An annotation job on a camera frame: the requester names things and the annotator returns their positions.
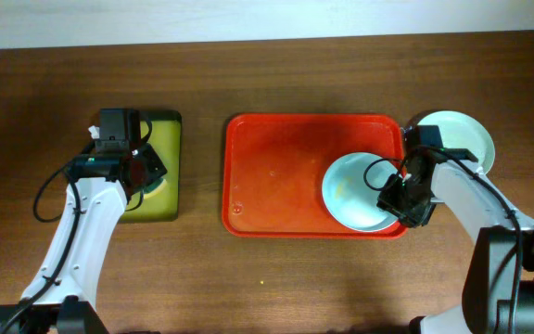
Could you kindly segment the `yellow green scrub sponge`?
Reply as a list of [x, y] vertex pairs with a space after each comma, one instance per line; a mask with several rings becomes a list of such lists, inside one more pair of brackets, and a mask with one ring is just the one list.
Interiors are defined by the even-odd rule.
[[153, 197], [156, 196], [159, 192], [161, 192], [166, 187], [166, 180], [164, 178], [160, 178], [156, 181], [154, 181], [149, 186], [146, 186], [143, 190], [144, 197]]

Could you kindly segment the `light blue plate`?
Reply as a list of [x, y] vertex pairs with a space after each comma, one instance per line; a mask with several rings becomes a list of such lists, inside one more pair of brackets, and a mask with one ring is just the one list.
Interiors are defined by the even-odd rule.
[[328, 212], [345, 227], [374, 233], [391, 227], [397, 217], [379, 209], [378, 190], [397, 172], [390, 161], [366, 152], [350, 153], [326, 170], [321, 192]]

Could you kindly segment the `pale green plate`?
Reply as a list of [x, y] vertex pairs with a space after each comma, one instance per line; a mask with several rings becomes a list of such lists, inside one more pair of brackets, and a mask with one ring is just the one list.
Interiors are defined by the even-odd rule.
[[467, 148], [488, 173], [496, 156], [494, 142], [488, 130], [475, 118], [453, 110], [434, 111], [416, 125], [436, 125], [445, 148]]

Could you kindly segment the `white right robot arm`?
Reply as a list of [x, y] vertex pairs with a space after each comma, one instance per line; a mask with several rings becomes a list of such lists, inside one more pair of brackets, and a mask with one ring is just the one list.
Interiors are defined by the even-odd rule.
[[412, 333], [534, 333], [534, 219], [494, 186], [464, 149], [413, 148], [380, 188], [378, 208], [426, 225], [445, 204], [475, 243], [459, 305], [414, 318]]

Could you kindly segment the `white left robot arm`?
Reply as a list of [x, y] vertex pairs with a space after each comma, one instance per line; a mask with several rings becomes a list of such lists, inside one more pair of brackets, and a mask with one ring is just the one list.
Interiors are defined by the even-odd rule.
[[63, 213], [40, 269], [16, 304], [0, 305], [0, 333], [104, 333], [96, 291], [113, 231], [131, 196], [166, 172], [149, 144], [81, 154], [60, 168]]

